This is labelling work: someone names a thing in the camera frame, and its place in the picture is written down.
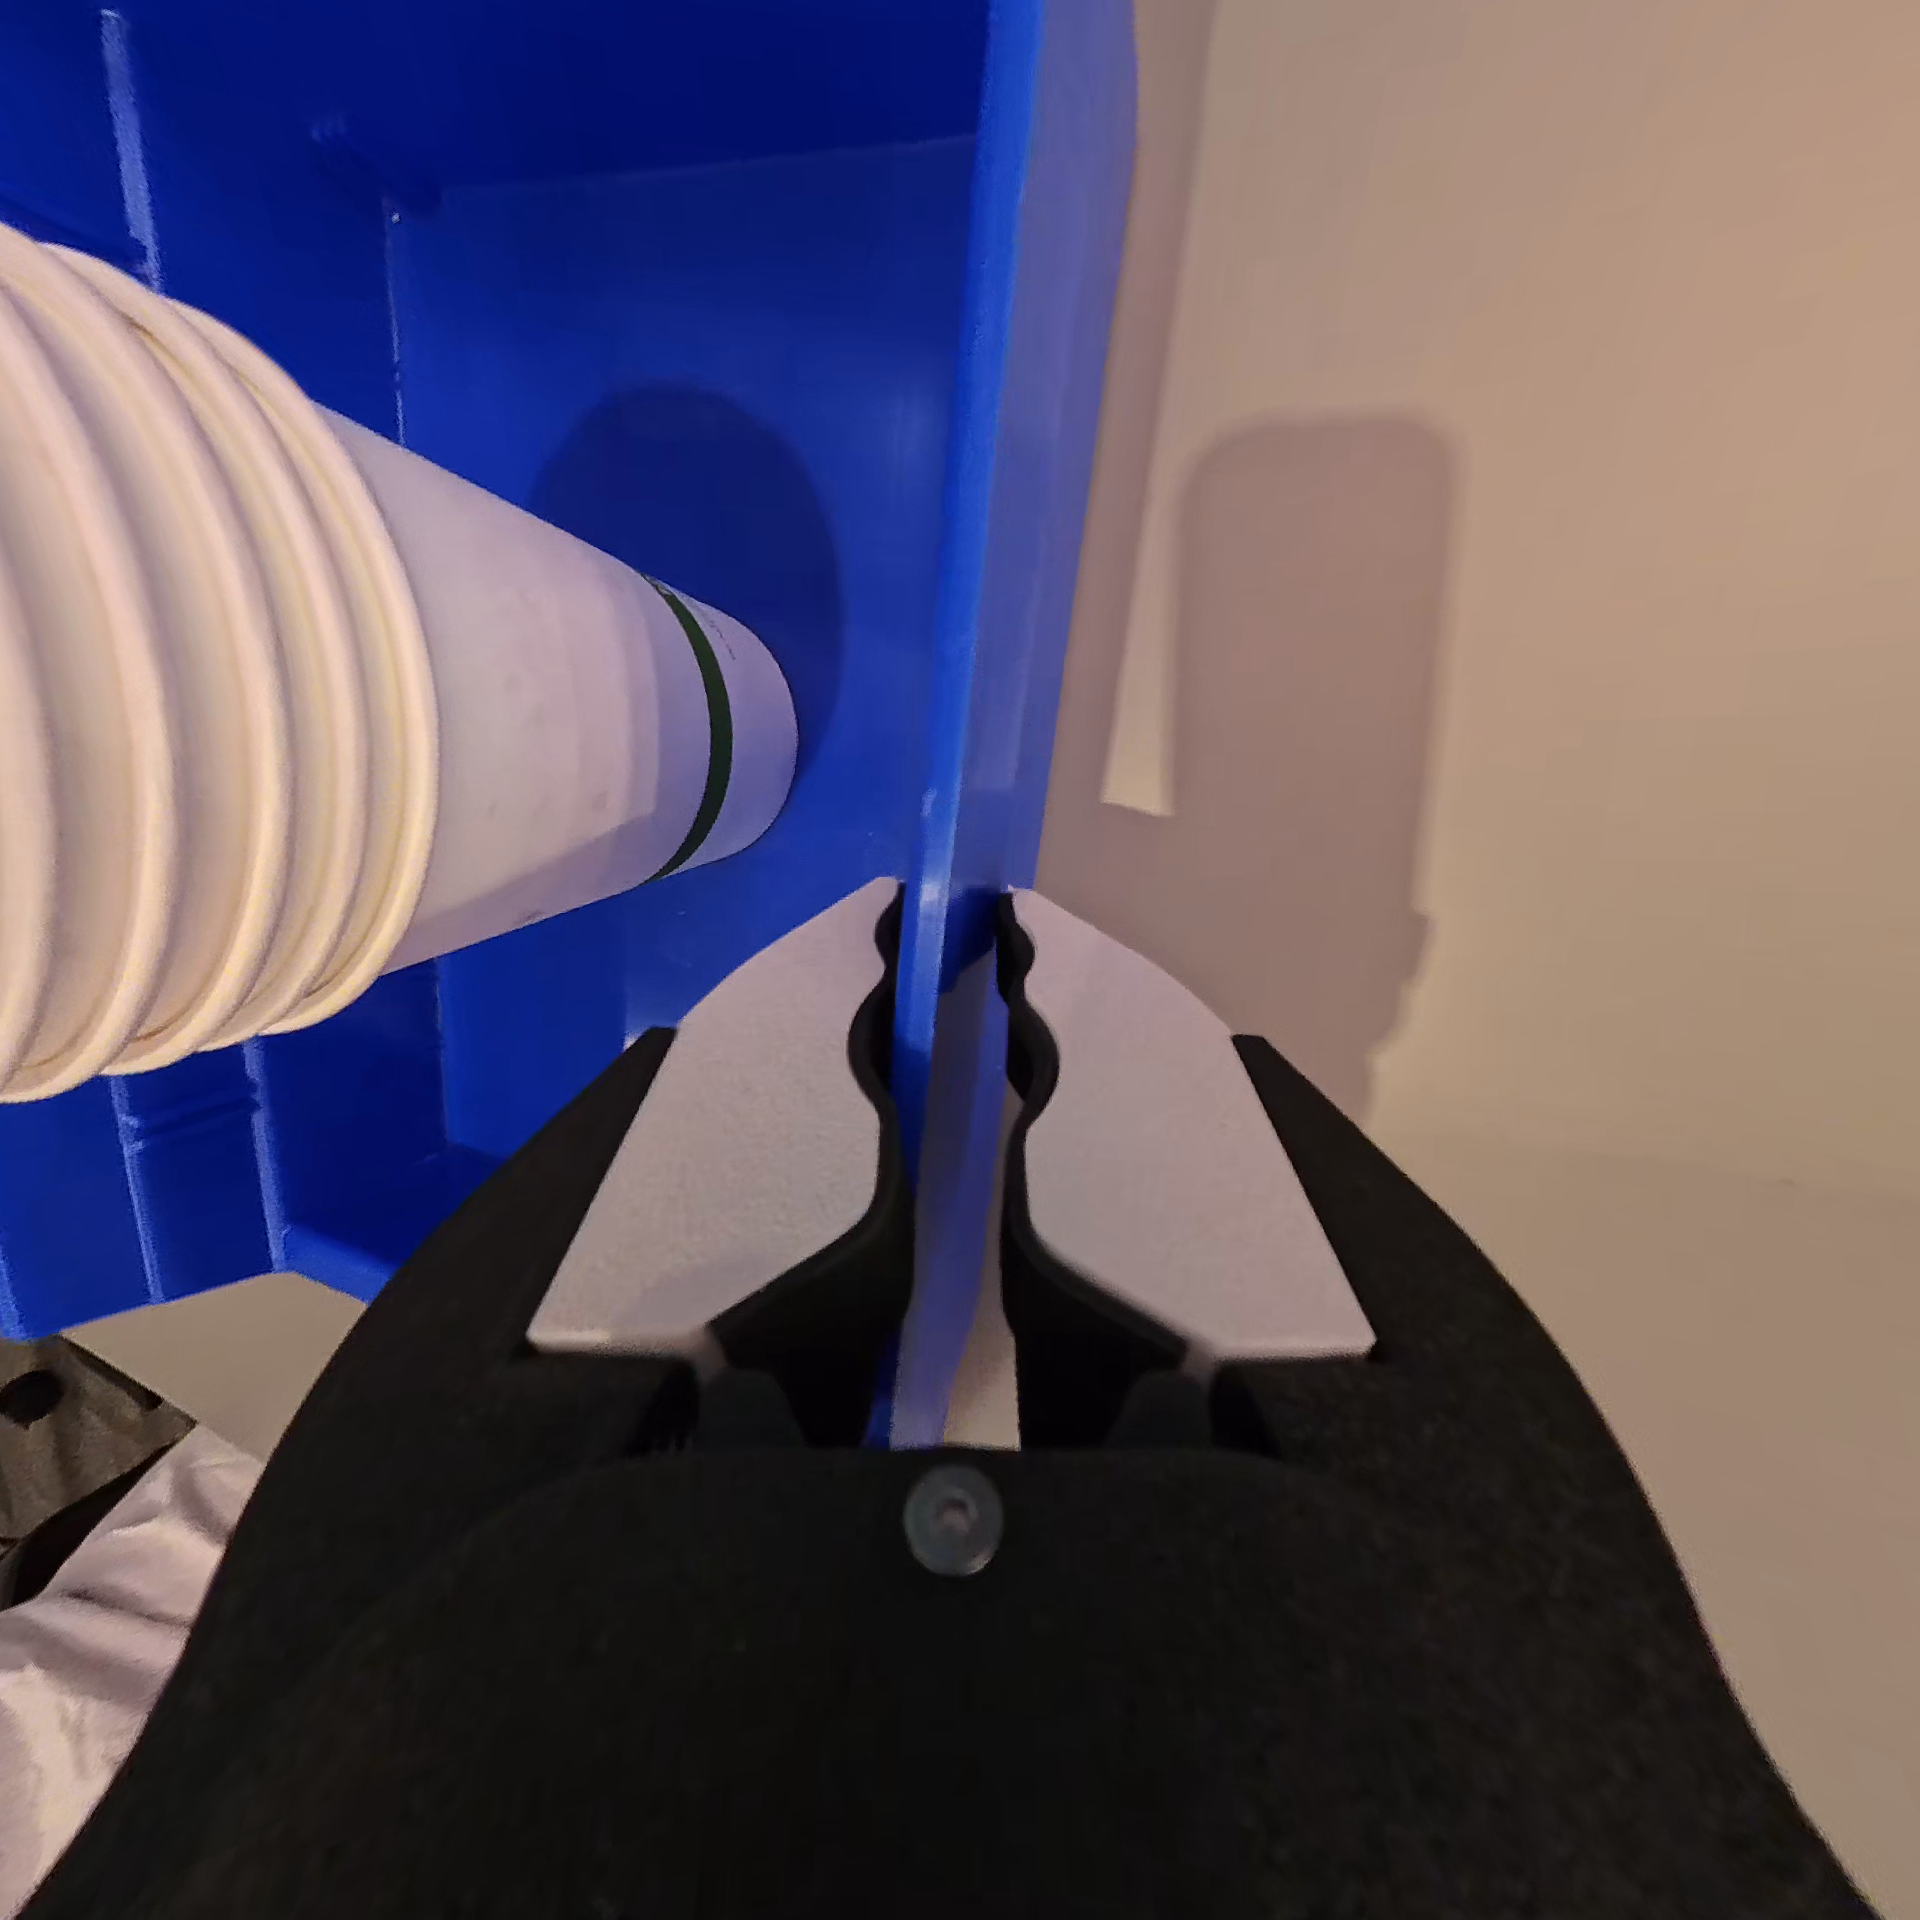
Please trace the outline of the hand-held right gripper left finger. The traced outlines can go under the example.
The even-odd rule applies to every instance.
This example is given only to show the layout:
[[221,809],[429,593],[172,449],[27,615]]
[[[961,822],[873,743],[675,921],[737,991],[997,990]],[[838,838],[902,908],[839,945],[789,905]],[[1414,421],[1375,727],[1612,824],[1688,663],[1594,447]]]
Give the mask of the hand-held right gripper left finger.
[[861,883],[678,1023],[530,1342],[774,1378],[867,1420],[914,1266],[889,1086],[899,883]]

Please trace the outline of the blue plastic bin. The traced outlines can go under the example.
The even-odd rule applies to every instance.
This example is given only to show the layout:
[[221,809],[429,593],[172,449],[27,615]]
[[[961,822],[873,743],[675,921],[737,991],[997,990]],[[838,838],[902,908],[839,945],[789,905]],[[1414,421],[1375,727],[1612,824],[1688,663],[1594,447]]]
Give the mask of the blue plastic bin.
[[1131,4],[5,4],[5,223],[738,615],[780,822],[305,1035],[5,1108],[5,1335],[254,1274],[359,1298],[646,1026],[909,883],[893,1086],[927,1443],[992,1251],[1138,140]]

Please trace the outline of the person's leg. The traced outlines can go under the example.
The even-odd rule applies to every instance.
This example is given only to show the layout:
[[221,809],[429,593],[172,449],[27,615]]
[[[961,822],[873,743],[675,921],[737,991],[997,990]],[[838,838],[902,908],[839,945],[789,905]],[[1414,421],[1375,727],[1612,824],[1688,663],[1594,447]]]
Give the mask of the person's leg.
[[126,1764],[252,1498],[261,1461],[193,1429],[21,1563],[2,1615],[2,1913],[18,1915]]

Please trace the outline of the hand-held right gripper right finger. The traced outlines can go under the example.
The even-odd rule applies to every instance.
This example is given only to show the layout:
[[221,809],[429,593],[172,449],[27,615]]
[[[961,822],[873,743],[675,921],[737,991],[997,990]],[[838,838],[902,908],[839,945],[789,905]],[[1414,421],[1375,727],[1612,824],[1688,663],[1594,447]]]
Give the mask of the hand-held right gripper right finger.
[[1229,1025],[1043,894],[998,901],[1000,1298],[1022,1420],[1115,1420],[1149,1376],[1364,1360],[1377,1333]]

